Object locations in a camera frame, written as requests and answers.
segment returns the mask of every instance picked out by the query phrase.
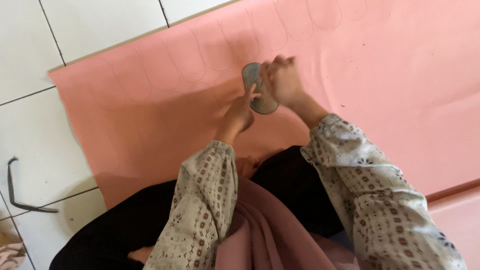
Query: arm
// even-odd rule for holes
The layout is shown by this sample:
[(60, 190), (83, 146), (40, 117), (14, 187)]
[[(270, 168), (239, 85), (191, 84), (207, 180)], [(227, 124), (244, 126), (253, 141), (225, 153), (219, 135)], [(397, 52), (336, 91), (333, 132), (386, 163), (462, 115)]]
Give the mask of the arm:
[(236, 99), (214, 140), (181, 165), (170, 217), (145, 270), (211, 269), (226, 237), (237, 202), (238, 176), (232, 145), (253, 123), (249, 102), (255, 85)]
[(262, 64), (261, 76), (272, 96), (311, 128), (302, 154), (317, 169), (361, 259), (376, 269), (466, 269), (428, 215), (425, 197), (359, 128), (303, 91), (293, 58)]

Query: tile grout line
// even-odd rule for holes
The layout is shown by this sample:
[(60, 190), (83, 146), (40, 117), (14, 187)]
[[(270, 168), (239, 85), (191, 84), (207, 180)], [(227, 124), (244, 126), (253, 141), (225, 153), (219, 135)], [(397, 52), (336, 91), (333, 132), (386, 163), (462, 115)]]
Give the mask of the tile grout line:
[(17, 224), (16, 224), (15, 221), (13, 220), (12, 213), (10, 213), (10, 209), (8, 209), (7, 203), (5, 202), (5, 198), (3, 197), (3, 193), (2, 193), (1, 191), (0, 191), (0, 196), (1, 196), (1, 199), (2, 199), (3, 203), (5, 204), (5, 208), (7, 209), (8, 214), (10, 215), (9, 217), (4, 218), (4, 219), (2, 219), (2, 220), (0, 220), (0, 221), (4, 221), (4, 220), (6, 220), (6, 219), (11, 219), (11, 220), (12, 220), (13, 226), (15, 227), (15, 230), (17, 231), (18, 237), (20, 238), (20, 240), (22, 241), (22, 245), (24, 246), (25, 254), (27, 255), (28, 260), (29, 260), (30, 263), (32, 264), (33, 269), (36, 270), (36, 269), (35, 269), (35, 265), (33, 265), (32, 258), (30, 257), (30, 254), (28, 253), (27, 246), (25, 245), (25, 242), (24, 242), (22, 236), (20, 235), (20, 231), (18, 230)]
[(167, 16), (165, 15), (165, 10), (163, 9), (162, 1), (158, 0), (158, 2), (160, 3), (160, 8), (162, 9), (163, 17), (165, 18), (165, 22), (167, 23), (167, 27), (170, 28), (170, 25), (168, 24)]
[[(87, 189), (87, 190), (82, 191), (82, 192), (79, 192), (79, 193), (77, 193), (77, 194), (70, 195), (70, 196), (65, 197), (65, 198), (63, 198), (63, 199), (56, 200), (56, 201), (54, 201), (54, 202), (51, 202), (51, 203), (48, 203), (48, 204), (39, 206), (39, 207), (37, 207), (37, 208), (43, 208), (43, 207), (45, 207), (45, 206), (49, 206), (49, 205), (51, 205), (51, 204), (58, 203), (58, 202), (61, 202), (61, 201), (63, 201), (63, 200), (66, 200), (66, 199), (70, 199), (71, 197), (75, 197), (75, 196), (77, 196), (77, 195), (81, 195), (81, 194), (83, 194), (83, 193), (86, 193), (86, 192), (89, 192), (89, 191), (92, 191), (92, 190), (96, 190), (97, 188), (98, 188), (98, 186), (97, 186), (97, 187), (94, 187), (94, 188)], [(23, 214), (26, 214), (26, 213), (29, 213), (29, 212), (31, 212), (31, 211), (26, 211), (26, 212), (20, 213), (20, 214), (18, 214), (18, 215), (12, 216), (12, 218), (16, 218), (16, 217), (18, 217), (18, 216), (20, 216), (20, 215), (23, 215)]]
[(42, 1), (38, 0), (38, 3), (40, 4), (40, 7), (42, 8), (43, 15), (45, 16), (45, 19), (47, 20), (48, 27), (50, 28), (50, 32), (52, 33), (53, 40), (55, 41), (55, 45), (57, 45), (57, 49), (59, 50), (60, 58), (61, 58), (61, 61), (63, 62), (63, 66), (67, 66), (67, 64), (65, 63), (65, 60), (63, 59), (63, 55), (61, 53), (61, 50), (60, 50), (59, 44), (57, 42), (57, 39), (55, 38), (55, 35), (53, 34), (53, 30), (52, 30), (52, 27), (50, 26), (50, 22), (48, 21), (47, 14), (45, 13), (45, 10), (43, 9)]
[(34, 94), (41, 93), (41, 92), (43, 92), (43, 91), (47, 91), (47, 90), (52, 89), (52, 88), (55, 88), (55, 86), (50, 86), (50, 87), (48, 87), (48, 88), (45, 88), (45, 89), (43, 89), (43, 90), (34, 92), (34, 93), (32, 93), (32, 94), (28, 94), (28, 95), (26, 95), (26, 96), (19, 97), (19, 98), (16, 98), (16, 99), (14, 99), (14, 100), (7, 101), (7, 102), (5, 102), (5, 103), (0, 104), (0, 106), (5, 105), (5, 104), (8, 104), (8, 103), (11, 103), (11, 102), (14, 102), (14, 101), (17, 101), (17, 100), (19, 100), (19, 99), (23, 99), (23, 98), (32, 96), (32, 95), (34, 95)]
[(8, 217), (0, 220), (0, 221), (2, 221), (2, 220), (5, 220), (7, 218), (12, 217), (12, 213), (10, 212), (10, 209), (8, 209), (7, 202), (5, 201), (5, 198), (3, 197), (3, 194), (2, 194), (1, 191), (0, 191), (0, 196), (1, 196), (1, 199), (2, 199), (3, 203), (5, 204), (5, 208), (7, 209), (7, 212), (8, 212), (8, 215), (9, 215)]
[(20, 235), (20, 231), (18, 230), (17, 224), (15, 223), (15, 220), (13, 220), (13, 217), (10, 217), (10, 218), (12, 219), (13, 226), (15, 227), (15, 230), (17, 231), (18, 236), (20, 237), (20, 240), (22, 241), (22, 245), (25, 248), (25, 253), (27, 254), (27, 257), (30, 260), (30, 263), (32, 264), (33, 270), (36, 270), (35, 265), (33, 264), (32, 258), (30, 257), (30, 254), (28, 253), (27, 245), (25, 245), (25, 242), (24, 242), (22, 236)]

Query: hand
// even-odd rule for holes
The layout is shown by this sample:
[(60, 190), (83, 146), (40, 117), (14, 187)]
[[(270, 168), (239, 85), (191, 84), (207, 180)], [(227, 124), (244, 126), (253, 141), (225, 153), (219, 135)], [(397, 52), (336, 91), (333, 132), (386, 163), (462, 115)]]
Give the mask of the hand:
[(273, 62), (265, 61), (260, 67), (260, 77), (267, 91), (282, 105), (289, 107), (309, 128), (315, 127), (328, 112), (320, 106), (301, 85), (295, 58), (284, 59), (278, 55)]
[(306, 98), (294, 57), (284, 59), (278, 55), (271, 63), (263, 62), (259, 75), (267, 90), (284, 106), (292, 109)]
[(233, 101), (230, 109), (223, 116), (214, 140), (233, 145), (238, 134), (247, 130), (253, 124), (254, 116), (250, 110), (250, 101), (261, 95), (260, 93), (253, 93), (255, 87), (255, 84), (252, 85), (248, 91), (245, 91), (245, 95)]

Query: floral print sleeve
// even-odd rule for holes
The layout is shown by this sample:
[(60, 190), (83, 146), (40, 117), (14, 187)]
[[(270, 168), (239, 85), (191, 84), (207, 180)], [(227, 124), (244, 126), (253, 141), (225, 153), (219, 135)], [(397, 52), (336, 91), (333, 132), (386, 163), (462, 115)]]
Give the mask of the floral print sleeve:
[(355, 252), (375, 269), (466, 269), (427, 212), (425, 197), (356, 126), (335, 114), (301, 149), (327, 190)]
[(170, 218), (144, 270), (212, 269), (237, 202), (233, 148), (212, 141), (181, 165)]

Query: black strap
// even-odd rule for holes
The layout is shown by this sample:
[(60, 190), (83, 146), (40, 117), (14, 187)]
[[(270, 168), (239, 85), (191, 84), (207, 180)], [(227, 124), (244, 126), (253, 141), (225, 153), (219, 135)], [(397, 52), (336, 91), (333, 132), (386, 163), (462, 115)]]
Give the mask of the black strap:
[(15, 194), (13, 192), (12, 171), (10, 170), (10, 164), (12, 162), (14, 162), (15, 160), (18, 160), (18, 158), (13, 157), (11, 160), (8, 161), (7, 179), (8, 179), (8, 194), (10, 196), (10, 203), (15, 207), (18, 207), (20, 209), (25, 209), (25, 210), (28, 210), (28, 211), (37, 211), (37, 212), (44, 212), (44, 213), (58, 213), (59, 211), (56, 210), (56, 209), (42, 209), (42, 208), (33, 207), (33, 206), (29, 206), (29, 205), (24, 205), (24, 204), (19, 204), (19, 203), (15, 202)]

